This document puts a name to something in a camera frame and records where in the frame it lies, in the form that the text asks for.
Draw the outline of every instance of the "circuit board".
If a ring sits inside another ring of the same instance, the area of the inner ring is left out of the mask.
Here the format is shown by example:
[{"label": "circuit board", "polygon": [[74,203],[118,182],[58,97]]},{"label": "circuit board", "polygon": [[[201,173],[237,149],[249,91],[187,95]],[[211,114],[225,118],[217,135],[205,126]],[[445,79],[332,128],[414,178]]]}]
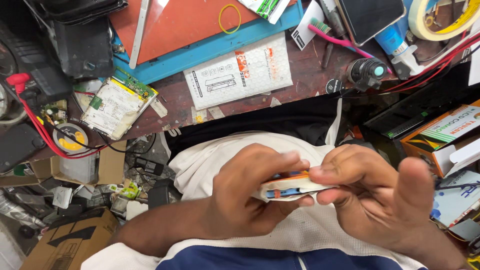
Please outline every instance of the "circuit board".
[{"label": "circuit board", "polygon": [[146,100],[158,95],[158,92],[153,88],[142,84],[139,80],[119,67],[116,68],[112,78]]},{"label": "circuit board", "polygon": [[65,99],[41,107],[40,114],[52,125],[67,122],[67,101]]}]

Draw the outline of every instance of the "workbench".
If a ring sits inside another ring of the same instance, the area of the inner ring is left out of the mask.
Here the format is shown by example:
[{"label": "workbench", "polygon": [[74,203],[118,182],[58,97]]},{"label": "workbench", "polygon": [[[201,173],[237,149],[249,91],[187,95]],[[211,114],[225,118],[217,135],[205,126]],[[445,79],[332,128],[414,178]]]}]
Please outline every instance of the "workbench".
[{"label": "workbench", "polygon": [[[440,10],[438,20],[445,23],[445,25],[451,23],[450,9],[445,8]],[[321,65],[327,44],[324,39],[315,36],[303,51],[295,44],[288,30],[286,31],[286,40],[293,85],[274,90],[270,95],[259,94],[221,104],[218,107],[225,116],[268,108],[271,106],[273,98],[276,98],[280,103],[284,104],[311,98],[316,95],[324,95],[326,94],[325,85],[331,79],[340,79],[345,82],[347,88],[352,87],[352,84],[348,82],[346,70],[353,60],[362,58],[359,54],[335,45],[330,62],[327,68],[324,69]],[[419,59],[429,58],[442,48],[439,42],[425,40],[419,40],[417,45],[419,49],[416,54]],[[390,61],[375,40],[369,41],[362,49],[387,63],[393,70]],[[396,79],[395,73],[387,74],[384,78],[384,80],[393,79]],[[167,108],[168,115],[160,118],[153,108],[148,107],[137,121],[135,121],[131,129],[123,135],[122,140],[137,138],[143,135],[163,132],[196,123],[192,118],[192,111],[195,112],[195,107],[183,72],[151,83],[150,86],[158,91],[159,94],[157,98],[165,108]],[[72,100],[69,100],[68,113],[69,122],[79,125],[87,133],[89,145],[104,144],[103,140],[95,132],[78,123],[81,112]],[[204,121],[215,120],[208,110],[206,110],[206,115],[207,119],[204,119]],[[54,156],[53,151],[45,147],[31,157],[30,161],[46,159],[52,156]]]}]

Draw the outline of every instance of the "tape roll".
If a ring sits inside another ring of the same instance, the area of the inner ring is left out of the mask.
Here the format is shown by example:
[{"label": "tape roll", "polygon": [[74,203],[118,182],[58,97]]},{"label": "tape roll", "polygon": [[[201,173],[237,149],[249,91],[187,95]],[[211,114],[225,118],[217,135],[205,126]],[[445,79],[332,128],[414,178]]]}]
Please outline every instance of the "tape roll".
[{"label": "tape roll", "polygon": [[425,22],[425,10],[429,0],[413,0],[408,14],[410,30],[418,38],[440,41],[453,38],[467,30],[480,17],[480,0],[470,0],[468,7],[460,18],[451,26],[434,32]]}]

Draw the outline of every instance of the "smartphone screen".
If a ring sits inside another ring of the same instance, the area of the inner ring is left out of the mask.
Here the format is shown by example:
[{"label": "smartphone screen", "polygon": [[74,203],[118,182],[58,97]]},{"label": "smartphone screen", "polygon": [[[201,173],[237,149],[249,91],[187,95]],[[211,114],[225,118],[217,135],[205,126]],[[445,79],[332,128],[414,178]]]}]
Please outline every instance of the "smartphone screen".
[{"label": "smartphone screen", "polygon": [[356,44],[363,44],[404,15],[402,0],[337,0]]}]

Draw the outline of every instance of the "green circuit board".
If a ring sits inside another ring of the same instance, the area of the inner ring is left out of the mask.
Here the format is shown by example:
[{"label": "green circuit board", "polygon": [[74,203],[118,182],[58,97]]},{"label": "green circuit board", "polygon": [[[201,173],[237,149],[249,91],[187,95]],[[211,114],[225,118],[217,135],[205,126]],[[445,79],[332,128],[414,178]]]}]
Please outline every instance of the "green circuit board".
[{"label": "green circuit board", "polygon": [[115,74],[112,76],[112,78],[146,100],[153,98],[155,95],[158,95],[158,92],[155,91],[155,89],[142,84],[135,77],[132,77],[130,74],[128,74],[126,71],[119,67],[116,68]]}]

